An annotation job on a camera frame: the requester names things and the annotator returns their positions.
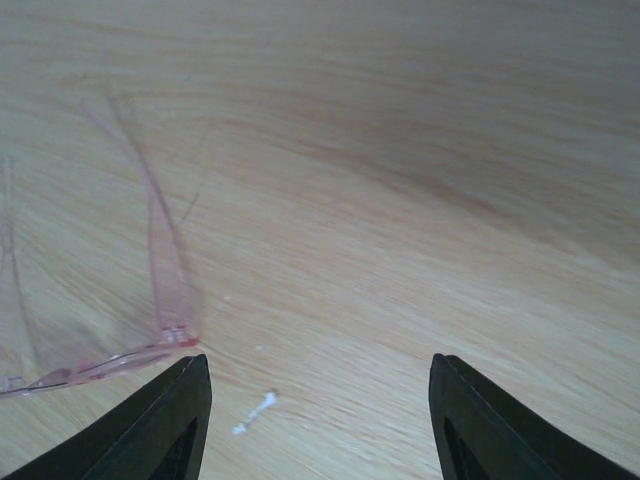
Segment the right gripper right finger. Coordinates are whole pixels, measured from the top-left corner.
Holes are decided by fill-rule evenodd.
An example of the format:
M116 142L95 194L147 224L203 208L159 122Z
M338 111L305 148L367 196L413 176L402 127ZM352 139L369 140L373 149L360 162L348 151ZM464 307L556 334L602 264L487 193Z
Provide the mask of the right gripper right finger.
M433 356L429 407L445 480L636 479L455 355Z

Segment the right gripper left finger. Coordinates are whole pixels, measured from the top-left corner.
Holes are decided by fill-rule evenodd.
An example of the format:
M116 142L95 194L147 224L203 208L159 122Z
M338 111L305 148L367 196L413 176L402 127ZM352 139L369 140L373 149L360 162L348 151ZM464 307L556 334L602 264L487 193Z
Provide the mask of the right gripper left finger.
M204 354L174 363L97 421L8 479L192 479L211 412Z

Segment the pink sunglasses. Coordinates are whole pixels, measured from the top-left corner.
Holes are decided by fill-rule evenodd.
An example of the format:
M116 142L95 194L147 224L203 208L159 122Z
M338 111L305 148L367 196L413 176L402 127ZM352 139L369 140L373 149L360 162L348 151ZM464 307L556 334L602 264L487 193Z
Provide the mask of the pink sunglasses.
M1 157L1 394L86 384L197 343L173 219L107 101Z

